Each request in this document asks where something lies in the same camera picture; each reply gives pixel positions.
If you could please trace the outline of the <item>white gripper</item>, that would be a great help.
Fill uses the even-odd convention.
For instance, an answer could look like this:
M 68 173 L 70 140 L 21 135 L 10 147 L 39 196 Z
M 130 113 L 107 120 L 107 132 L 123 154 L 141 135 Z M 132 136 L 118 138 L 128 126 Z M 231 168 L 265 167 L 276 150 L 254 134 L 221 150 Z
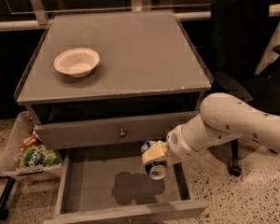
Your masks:
M 171 157 L 167 160 L 169 166 L 180 163 L 182 160 L 189 158 L 195 150 L 190 147 L 182 134 L 182 126 L 178 125 L 167 134 L 167 146 L 162 141 L 149 142 L 145 144 L 142 153 L 142 163 L 151 164 L 154 161 L 165 161 L 168 155 Z

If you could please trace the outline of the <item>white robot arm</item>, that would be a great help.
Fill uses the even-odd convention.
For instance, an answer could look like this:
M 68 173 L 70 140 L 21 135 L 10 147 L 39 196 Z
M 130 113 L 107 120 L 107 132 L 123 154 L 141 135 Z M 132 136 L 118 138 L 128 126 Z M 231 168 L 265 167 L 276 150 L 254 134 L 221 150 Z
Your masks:
M 280 116 L 257 110 L 231 94 L 212 93 L 202 100 L 199 114 L 168 132 L 165 141 L 145 142 L 142 164 L 173 165 L 242 136 L 280 154 Z

